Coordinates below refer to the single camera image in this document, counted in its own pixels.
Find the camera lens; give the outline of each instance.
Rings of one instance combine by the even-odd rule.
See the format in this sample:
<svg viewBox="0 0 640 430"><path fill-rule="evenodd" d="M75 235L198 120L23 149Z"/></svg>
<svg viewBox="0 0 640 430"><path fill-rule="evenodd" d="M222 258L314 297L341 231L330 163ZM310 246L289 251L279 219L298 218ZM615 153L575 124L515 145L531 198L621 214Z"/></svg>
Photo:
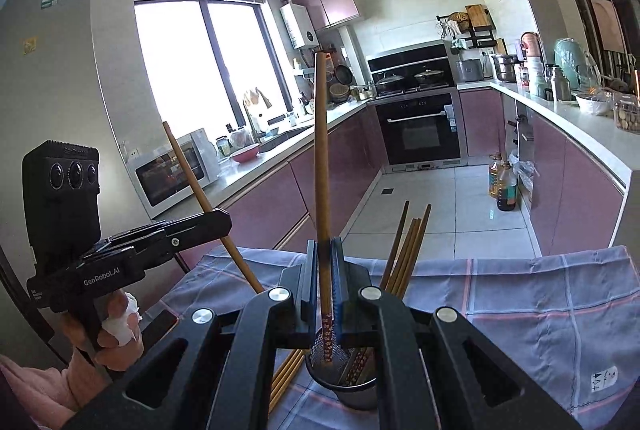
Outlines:
<svg viewBox="0 0 640 430"><path fill-rule="evenodd" d="M51 182L51 186L53 186L55 190L60 190L64 177L65 173L62 166L60 166L60 163L55 163L49 171L49 182Z"/></svg>
<svg viewBox="0 0 640 430"><path fill-rule="evenodd" d="M73 161L69 167L69 184L72 188L79 188L82 185L82 166L78 161Z"/></svg>
<svg viewBox="0 0 640 430"><path fill-rule="evenodd" d="M97 171L95 170L94 165L89 165L89 168L86 169L86 180L89 181L89 184L95 183L95 177L97 175Z"/></svg>

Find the frying pan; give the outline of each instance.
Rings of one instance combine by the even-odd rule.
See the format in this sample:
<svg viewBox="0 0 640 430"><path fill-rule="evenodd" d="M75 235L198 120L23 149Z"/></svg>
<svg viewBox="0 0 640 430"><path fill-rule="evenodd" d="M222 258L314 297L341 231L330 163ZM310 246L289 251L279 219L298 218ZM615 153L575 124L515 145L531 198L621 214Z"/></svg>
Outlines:
<svg viewBox="0 0 640 430"><path fill-rule="evenodd" d="M346 65L336 65L335 79L343 85L350 86L353 83L353 73Z"/></svg>

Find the chopstick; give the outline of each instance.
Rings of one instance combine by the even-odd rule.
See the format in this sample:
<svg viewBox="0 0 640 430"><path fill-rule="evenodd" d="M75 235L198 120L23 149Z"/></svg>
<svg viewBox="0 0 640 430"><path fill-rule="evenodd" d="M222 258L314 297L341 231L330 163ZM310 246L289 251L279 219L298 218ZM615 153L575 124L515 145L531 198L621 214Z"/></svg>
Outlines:
<svg viewBox="0 0 640 430"><path fill-rule="evenodd" d="M415 263L418 260L420 248L422 247L422 240L424 239L424 233L427 228L427 222L429 222L429 216L431 215L431 205L427 204L422 219L412 219L409 230L404 238L402 244L402 250L398 257L398 262L394 267L391 279L389 280L385 291L397 296L399 299L404 298L404 294L408 288L409 280L414 273ZM360 349L351 362L351 370L347 374L343 374L344 384L346 386L352 386L358 384L358 381L363 374L369 374L372 372L370 365L370 358L373 354L373 348L367 347L366 349Z"/></svg>
<svg viewBox="0 0 640 430"><path fill-rule="evenodd" d="M180 163L180 167L182 171L187 177L187 182L193 191L193 194L196 196L198 202L200 203L200 207L203 212L210 212L213 210L209 199L205 195L202 187L200 186L196 176L193 174L193 170L191 166L187 162L187 159L182 152L180 144L176 141L174 135L171 132L171 128L169 124L164 121L162 122L162 126L164 127L164 131L166 132L167 137L169 138L169 142L171 143L172 148L174 149L174 153L178 158L178 163ZM258 281L254 272L251 271L244 258L238 251L238 248L231 240L229 236L224 236L220 238L222 244L224 245L227 253L231 256L231 259L236 263L238 269L242 272L242 275L246 278L247 282L251 285L256 293L261 293L264 291L262 284ZM282 363L280 368L276 371L273 379L271 380L271 401L270 401L270 410L273 406L276 405L280 397L282 396L284 390L286 390L287 386L295 376L296 372L300 368L300 365L304 361L304 354L301 350L295 350L286 357L285 361Z"/></svg>
<svg viewBox="0 0 640 430"><path fill-rule="evenodd" d="M178 158L178 163L180 163L180 167L182 168L184 175L187 177L187 182L189 183L193 194L196 196L196 199L200 203L202 211L213 211L213 207L211 206L209 199L205 195L204 190L196 179L196 176L191 169L191 165L189 165L189 163L187 162L187 159L184 156L184 152L182 152L182 149L180 148L180 144L176 141L174 134L172 134L171 132L169 124L166 121L163 121L162 126L164 127L164 131L166 132L166 136L169 138L171 147L174 149L175 156ZM244 261L244 258L242 258L242 255L238 251L238 248L231 240L231 238L228 235L221 236L220 242L222 242L226 249L226 252L229 254L236 266L238 266L238 269L240 270L246 281L251 287L254 288L254 291L257 293L263 292L264 288L262 287L262 284L258 281L258 279L254 275L254 272L251 271L247 263Z"/></svg>
<svg viewBox="0 0 640 430"><path fill-rule="evenodd" d="M409 201L404 202L404 209L402 210L402 216L400 217L400 222L398 222L398 228L396 229L396 238L394 238L394 243L391 246L391 251L389 252L389 258L386 260L385 271L382 274L382 279L380 280L380 289L386 290L386 284L389 282L389 278L391 277L391 270L394 266L394 261L396 260L396 253L398 253L398 248L400 247L400 239L402 238L402 230L404 229L404 222L406 220L406 213L409 210Z"/></svg>
<svg viewBox="0 0 640 430"><path fill-rule="evenodd" d="M389 279L388 284L386 285L385 291L394 294L396 283L401 277L401 273L403 273L403 269L406 268L406 258L409 255L414 236L417 235L417 230L419 228L418 219L411 219L411 223L409 224L409 230L406 232L406 236L404 238L404 242L402 243L402 250L400 250L400 255L398 256L398 262L396 262L396 266L394 267L393 272L391 273L391 278Z"/></svg>
<svg viewBox="0 0 640 430"><path fill-rule="evenodd" d="M422 222L420 222L418 235L416 236L414 241L411 258L409 259L408 265L404 272L404 276L402 277L400 285L398 286L398 290L396 291L396 296L401 300L404 298L404 294L409 287L409 280L411 280L411 276L414 273L415 263L418 261L418 254L420 253L420 248L422 247L422 240L424 239L424 232L427 229L427 222L429 222L430 215L431 205L427 204L424 215L422 216Z"/></svg>
<svg viewBox="0 0 640 430"><path fill-rule="evenodd" d="M329 224L329 139L326 125L326 56L316 53L316 124L314 129L314 167L316 172L316 230L318 233L318 289L322 320L324 362L331 363L334 354L331 235Z"/></svg>
<svg viewBox="0 0 640 430"><path fill-rule="evenodd" d="M296 375L298 368L300 368L300 365L305 361L305 355L301 350L292 352L290 356L295 356L295 358L293 358L290 361L289 365L287 365L287 368L285 369L286 376L283 376L283 378L281 378L281 380L278 382L276 389L273 388L273 383L272 383L271 400L269 402L269 412L271 412L271 410L273 410L276 407L280 398L286 392L287 387L289 386L289 383L291 383L291 380L293 380L293 377Z"/></svg>

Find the white tissue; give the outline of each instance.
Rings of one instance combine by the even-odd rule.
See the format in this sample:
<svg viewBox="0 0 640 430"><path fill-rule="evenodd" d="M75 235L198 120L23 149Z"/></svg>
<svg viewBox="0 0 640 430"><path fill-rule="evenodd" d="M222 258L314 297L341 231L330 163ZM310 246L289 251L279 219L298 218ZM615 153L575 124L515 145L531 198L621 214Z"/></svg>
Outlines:
<svg viewBox="0 0 640 430"><path fill-rule="evenodd" d="M138 320L142 320L142 316L138 314L138 301L136 297L130 293L125 293L129 299L129 304L124 314L118 318L109 317L102 322L102 328L109 334L112 334L118 341L118 346L122 347L129 343L134 337L133 331L127 325L127 318L130 314L136 313Z"/></svg>

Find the kitchen sink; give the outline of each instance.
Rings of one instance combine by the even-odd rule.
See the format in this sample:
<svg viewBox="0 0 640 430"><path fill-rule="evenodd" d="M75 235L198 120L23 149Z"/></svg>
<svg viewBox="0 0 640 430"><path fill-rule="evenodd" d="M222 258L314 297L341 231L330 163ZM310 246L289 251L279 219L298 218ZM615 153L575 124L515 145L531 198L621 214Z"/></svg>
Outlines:
<svg viewBox="0 0 640 430"><path fill-rule="evenodd" d="M293 128L291 130L287 130L282 134L277 134L274 137L270 137L267 141L260 143L260 153L268 152L269 150L273 150L277 146L283 144L287 139L291 139L294 136L300 134L300 132L304 132L311 128L311 125L308 126L300 126L298 128Z"/></svg>

